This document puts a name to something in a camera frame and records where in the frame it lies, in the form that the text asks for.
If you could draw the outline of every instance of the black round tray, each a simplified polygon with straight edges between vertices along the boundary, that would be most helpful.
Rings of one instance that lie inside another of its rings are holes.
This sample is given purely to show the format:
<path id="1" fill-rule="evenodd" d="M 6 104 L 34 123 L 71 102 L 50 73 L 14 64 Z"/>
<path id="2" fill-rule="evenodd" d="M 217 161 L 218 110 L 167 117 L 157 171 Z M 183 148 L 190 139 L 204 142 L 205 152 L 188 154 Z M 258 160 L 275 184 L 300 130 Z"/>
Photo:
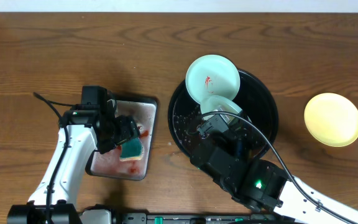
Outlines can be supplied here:
<path id="1" fill-rule="evenodd" d="M 239 74 L 240 90 L 233 102 L 244 110 L 252 123 L 273 143 L 278 131 L 278 112 L 273 96 L 253 74 L 242 70 L 239 70 Z M 201 138 L 189 136 L 185 133 L 185 130 L 199 114 L 201 114 L 200 105 L 188 94 L 183 80 L 169 102 L 168 126 L 174 142 L 188 157 L 200 143 Z M 256 145 L 258 147 L 252 149 L 256 154 L 254 157 L 261 158 L 269 150 L 269 147 L 264 143 Z"/>

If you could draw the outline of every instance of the green light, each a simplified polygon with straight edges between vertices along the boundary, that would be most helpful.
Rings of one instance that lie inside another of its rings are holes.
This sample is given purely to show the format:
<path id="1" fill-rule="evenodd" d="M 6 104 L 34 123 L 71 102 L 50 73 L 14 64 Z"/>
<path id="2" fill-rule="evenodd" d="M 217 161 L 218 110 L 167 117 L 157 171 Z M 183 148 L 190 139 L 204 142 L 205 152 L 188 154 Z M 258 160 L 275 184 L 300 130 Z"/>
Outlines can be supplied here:
<path id="1" fill-rule="evenodd" d="M 262 181 L 261 181 L 261 180 L 258 180 L 258 181 L 255 183 L 255 187 L 261 189 L 261 188 L 262 188 Z"/>

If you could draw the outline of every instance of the black cable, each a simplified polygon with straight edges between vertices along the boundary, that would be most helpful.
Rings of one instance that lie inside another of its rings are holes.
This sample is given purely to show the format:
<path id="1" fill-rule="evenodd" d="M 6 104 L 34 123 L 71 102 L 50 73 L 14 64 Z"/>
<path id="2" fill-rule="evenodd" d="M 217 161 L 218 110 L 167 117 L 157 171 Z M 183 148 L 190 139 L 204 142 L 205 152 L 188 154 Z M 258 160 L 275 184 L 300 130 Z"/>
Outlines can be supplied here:
<path id="1" fill-rule="evenodd" d="M 33 93 L 34 96 L 42 101 L 44 101 L 52 110 L 53 112 L 55 112 L 55 114 L 58 116 L 59 118 L 59 121 L 62 120 L 62 116 L 60 115 L 60 113 L 56 110 L 55 107 L 53 107 L 52 103 L 48 100 L 46 100 L 44 97 L 42 97 L 41 95 L 39 95 L 38 93 Z M 53 189 L 53 185 L 54 185 L 54 182 L 55 182 L 55 178 L 56 178 L 56 175 L 57 175 L 57 172 L 59 171 L 59 167 L 60 167 L 60 164 L 62 163 L 63 161 L 63 158 L 65 157 L 65 154 L 66 154 L 66 151 L 67 151 L 67 148 L 68 148 L 68 143 L 69 143 L 69 138 L 68 138 L 68 130 L 67 130 L 67 127 L 65 125 L 63 125 L 63 128 L 65 130 L 65 137 L 66 137 L 66 141 L 65 141 L 65 144 L 64 144 L 64 147 L 63 147 L 63 151 L 62 153 L 60 154 L 60 157 L 59 157 L 59 160 L 57 161 L 56 163 L 56 166 L 55 166 L 55 169 L 53 170 L 52 172 L 52 175 L 50 176 L 50 181 L 49 181 L 49 185 L 47 187 L 47 203 L 46 203 L 46 206 L 45 206 L 45 213 L 46 213 L 46 216 L 47 216 L 47 221 L 48 221 L 48 224 L 53 224 L 53 221 L 52 221 L 52 218 L 50 216 L 50 197 L 52 195 L 52 189 Z"/>
<path id="2" fill-rule="evenodd" d="M 284 164 L 284 161 L 282 160 L 282 158 L 280 157 L 280 155 L 278 155 L 278 152 L 276 151 L 276 149 L 273 147 L 272 143 L 270 143 L 270 141 L 266 138 L 266 136 L 255 126 L 253 125 L 251 122 L 247 121 L 246 119 L 242 118 L 241 116 L 238 116 L 234 113 L 230 113 L 230 112 L 225 112 L 225 111 L 212 111 L 212 112 L 208 112 L 205 114 L 201 114 L 198 116 L 198 118 L 204 118 L 205 116 L 209 116 L 209 115 L 213 115 L 213 114 L 225 114 L 225 115 L 229 115 L 229 116 L 233 116 L 235 118 L 238 118 L 240 120 L 242 120 L 243 122 L 247 123 L 249 126 L 251 126 L 252 128 L 254 128 L 265 140 L 266 144 L 268 144 L 271 148 L 273 153 L 276 155 L 277 160 L 280 162 L 281 166 L 283 167 L 284 171 L 287 173 L 288 178 L 290 179 L 290 181 L 293 183 L 293 185 L 296 187 L 296 189 L 298 189 L 298 191 L 305 197 L 307 198 L 313 205 L 316 205 L 319 209 L 325 211 L 326 213 L 332 215 L 333 217 L 339 219 L 342 222 L 345 223 L 350 223 L 350 224 L 357 224 L 356 222 L 353 222 L 352 220 L 349 220 L 346 217 L 343 217 L 342 215 L 326 208 L 325 206 L 323 206 L 323 204 L 321 202 L 317 202 L 315 201 L 312 197 L 310 197 L 296 182 L 296 180 L 293 178 L 291 172 L 288 170 L 287 166 Z"/>
<path id="3" fill-rule="evenodd" d="M 59 103 L 59 102 L 52 101 L 52 100 L 48 100 L 48 102 L 51 103 L 51 104 L 60 105 L 60 106 L 75 106 L 75 105 L 71 105 L 71 104 L 68 104 L 68 103 Z"/>

